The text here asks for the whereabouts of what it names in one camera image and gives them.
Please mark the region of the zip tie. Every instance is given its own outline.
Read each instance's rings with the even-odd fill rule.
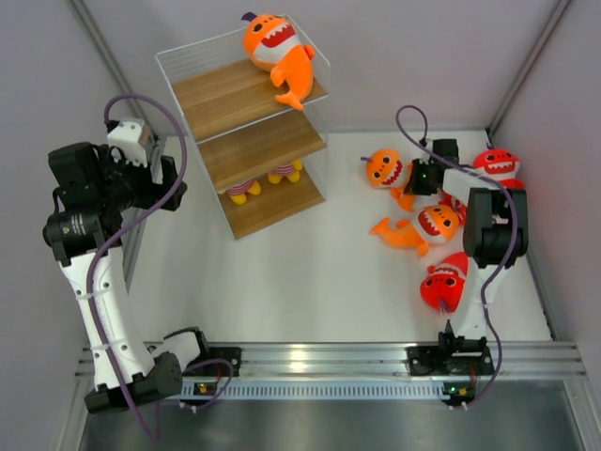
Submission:
[[[91,350],[108,350],[115,345],[119,345],[120,343],[125,342],[125,338],[121,338],[120,340],[110,341],[109,343],[102,343],[98,346],[90,346]]]
[[[77,301],[87,301],[87,300],[89,300],[91,298],[94,298],[94,297],[100,295],[100,294],[108,293],[108,291],[109,291],[109,289],[105,288],[105,289],[101,289],[99,291],[94,291],[94,292],[91,292],[91,293],[80,294],[79,296],[75,296],[75,299]]]

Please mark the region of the wooden plank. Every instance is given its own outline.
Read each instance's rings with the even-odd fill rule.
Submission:
[[[172,84],[196,142],[290,109],[274,99],[287,91],[244,59]],[[306,100],[326,95],[317,80]]]
[[[261,184],[261,194],[247,194],[248,200],[244,205],[234,204],[227,194],[219,195],[223,211],[236,239],[271,226],[324,201],[306,171],[302,171],[297,183],[290,183],[287,179],[283,179],[279,184],[272,185],[268,182],[267,176],[258,180]]]
[[[258,177],[326,146],[300,111],[291,111],[198,146],[216,191]]]

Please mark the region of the white wall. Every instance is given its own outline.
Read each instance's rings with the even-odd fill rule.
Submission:
[[[331,61],[336,128],[392,128],[409,102],[438,127],[487,125],[554,3],[86,0],[132,87],[169,104],[157,52],[237,29],[249,9],[290,14]]]
[[[503,123],[523,161],[534,256],[601,399],[601,2],[574,2]]]
[[[102,142],[115,95],[63,0],[0,14],[0,449],[49,449],[84,341],[79,309],[41,237],[55,186],[48,152]]]

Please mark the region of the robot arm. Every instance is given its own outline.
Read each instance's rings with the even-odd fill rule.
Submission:
[[[475,171],[466,170],[468,172],[447,169],[442,181],[442,191],[468,206],[463,245],[470,257],[470,266],[459,306],[451,316],[451,325],[456,334],[478,339],[486,336],[481,289],[509,247],[511,224],[506,199],[498,187],[478,179]],[[488,304],[493,303],[501,281],[528,248],[526,193],[516,190],[510,194],[517,210],[517,242],[505,267],[486,287]]]
[[[508,190],[516,208],[514,217],[497,185],[483,180],[469,166],[456,168],[459,159],[455,140],[435,140],[432,152],[453,163],[455,168],[435,158],[414,160],[406,193],[430,195],[442,190],[467,206],[463,248],[470,266],[459,306],[445,330],[439,333],[439,343],[409,349],[409,370],[414,376],[466,376],[470,374],[468,369],[474,368],[477,375],[490,375],[494,368],[486,345],[485,309],[493,302],[499,284],[516,259],[528,249],[526,192]],[[509,259],[504,261],[515,224],[516,242]],[[503,262],[490,282],[491,274]],[[486,283],[484,305],[482,288]]]
[[[148,154],[155,140],[144,121],[113,122],[108,142],[99,147],[78,143],[49,154],[49,166],[59,186],[54,190],[54,213],[43,230],[84,318],[95,368],[95,390],[85,397],[90,412],[127,408],[112,355],[133,402],[142,405],[178,394],[183,370],[194,360],[206,359],[201,354],[208,351],[197,328],[168,335],[152,353],[146,349],[128,302],[120,241],[100,258],[93,293],[87,294],[92,259],[121,228],[121,212],[129,207],[150,208],[177,177],[173,159],[162,157],[162,184],[152,181]],[[176,210],[185,191],[182,183],[163,208]],[[58,210],[58,199],[63,211]],[[92,295],[106,335],[104,342],[93,317]]]

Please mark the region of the acrylic box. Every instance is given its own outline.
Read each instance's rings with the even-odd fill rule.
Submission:
[[[188,135],[198,147],[193,154],[211,180],[236,239],[325,200],[330,63],[291,22],[301,42],[311,43],[316,51],[313,90],[302,112],[274,99],[287,86],[275,87],[269,73],[248,59],[242,45],[245,27],[157,54]],[[298,182],[268,181],[269,171],[297,160],[303,166]],[[239,205],[227,191],[237,194],[235,187],[252,179],[258,181],[260,194],[246,194]]]

